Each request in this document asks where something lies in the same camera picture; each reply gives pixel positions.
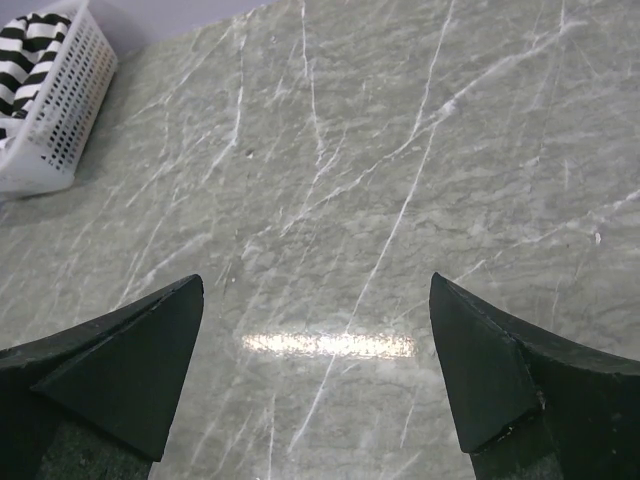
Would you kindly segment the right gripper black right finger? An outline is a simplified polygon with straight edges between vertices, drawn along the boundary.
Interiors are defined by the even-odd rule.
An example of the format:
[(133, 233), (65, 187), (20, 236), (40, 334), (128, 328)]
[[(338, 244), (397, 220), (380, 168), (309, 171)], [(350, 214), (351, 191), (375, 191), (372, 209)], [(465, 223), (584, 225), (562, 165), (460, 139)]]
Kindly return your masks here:
[(440, 274), (430, 319), (476, 478), (638, 478), (638, 361), (532, 325)]

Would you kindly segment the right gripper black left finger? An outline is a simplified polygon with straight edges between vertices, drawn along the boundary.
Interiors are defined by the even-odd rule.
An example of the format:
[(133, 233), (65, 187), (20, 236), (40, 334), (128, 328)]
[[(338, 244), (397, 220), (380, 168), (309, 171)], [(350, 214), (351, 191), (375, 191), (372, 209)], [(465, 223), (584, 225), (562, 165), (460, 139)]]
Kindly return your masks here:
[(148, 478), (164, 454), (203, 310), (203, 281), (193, 274), (2, 350), (2, 478)]

